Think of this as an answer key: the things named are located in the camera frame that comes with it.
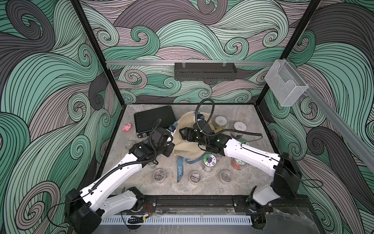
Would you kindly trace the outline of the cream canvas tote bag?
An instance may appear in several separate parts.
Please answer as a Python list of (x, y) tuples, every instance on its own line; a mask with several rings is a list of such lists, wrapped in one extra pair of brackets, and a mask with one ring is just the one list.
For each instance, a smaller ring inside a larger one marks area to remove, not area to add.
[(194, 164), (202, 159), (203, 151), (198, 147), (196, 142), (188, 142), (182, 139), (179, 130), (188, 127), (192, 128), (195, 124), (195, 111), (185, 113), (172, 126), (175, 127), (172, 143), (175, 145), (173, 153), (176, 156), (176, 182), (179, 183), (184, 175), (184, 162), (187, 160), (188, 164)]

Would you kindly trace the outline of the clear small seed jar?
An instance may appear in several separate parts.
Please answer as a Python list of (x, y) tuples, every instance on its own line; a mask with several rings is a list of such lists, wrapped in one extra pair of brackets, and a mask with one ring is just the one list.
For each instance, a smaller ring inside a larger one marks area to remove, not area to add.
[(232, 182), (232, 173), (228, 170), (222, 170), (219, 174), (219, 179), (222, 184), (229, 184)]

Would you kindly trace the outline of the purple flower label jar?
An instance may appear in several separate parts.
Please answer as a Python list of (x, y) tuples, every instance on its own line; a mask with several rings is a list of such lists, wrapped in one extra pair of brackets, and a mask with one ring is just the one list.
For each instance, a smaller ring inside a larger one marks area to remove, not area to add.
[(217, 159), (213, 154), (205, 154), (202, 161), (205, 172), (211, 172), (217, 163)]

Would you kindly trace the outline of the clear red-bottom jar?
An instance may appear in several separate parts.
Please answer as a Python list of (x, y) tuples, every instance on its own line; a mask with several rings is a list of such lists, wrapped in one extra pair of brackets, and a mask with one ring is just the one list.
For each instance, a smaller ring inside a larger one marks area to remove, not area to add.
[(125, 145), (125, 149), (127, 150), (130, 150), (133, 146), (135, 145), (135, 143), (133, 141), (128, 141)]

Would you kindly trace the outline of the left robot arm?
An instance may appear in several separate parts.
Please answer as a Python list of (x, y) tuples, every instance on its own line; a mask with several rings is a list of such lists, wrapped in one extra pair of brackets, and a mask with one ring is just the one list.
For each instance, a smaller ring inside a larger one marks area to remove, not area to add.
[(176, 128), (174, 125), (162, 128), (160, 122), (156, 122), (147, 139), (136, 143), (106, 174), (80, 191), (73, 189), (65, 196), (62, 203), (65, 221), (75, 233), (91, 234), (105, 218), (121, 211), (142, 210), (144, 195), (136, 187), (116, 196), (112, 196), (112, 193), (159, 155), (171, 155)]

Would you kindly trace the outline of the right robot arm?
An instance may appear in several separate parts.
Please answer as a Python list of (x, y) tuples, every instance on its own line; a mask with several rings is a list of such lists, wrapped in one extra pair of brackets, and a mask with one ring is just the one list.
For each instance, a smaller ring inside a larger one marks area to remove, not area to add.
[(250, 201), (267, 206), (276, 199), (294, 199), (300, 185), (313, 189), (323, 186), (321, 180), (303, 179), (296, 161), (288, 154), (279, 155), (251, 147), (226, 135), (227, 129), (215, 132), (209, 124), (210, 118), (199, 111), (205, 102), (214, 103), (210, 98), (200, 101), (187, 124), (181, 120), (174, 124), (175, 132), (182, 140), (195, 143), (201, 151), (241, 160), (272, 177), (270, 185), (252, 190)]

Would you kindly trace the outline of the green lid seed jar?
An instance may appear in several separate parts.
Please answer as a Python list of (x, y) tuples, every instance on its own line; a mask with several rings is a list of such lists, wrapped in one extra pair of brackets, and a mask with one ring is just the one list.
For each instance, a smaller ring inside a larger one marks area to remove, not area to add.
[(246, 166), (246, 163), (244, 161), (242, 161), (242, 160), (231, 159), (231, 166), (233, 167), (233, 169), (239, 171), (239, 170), (243, 169)]

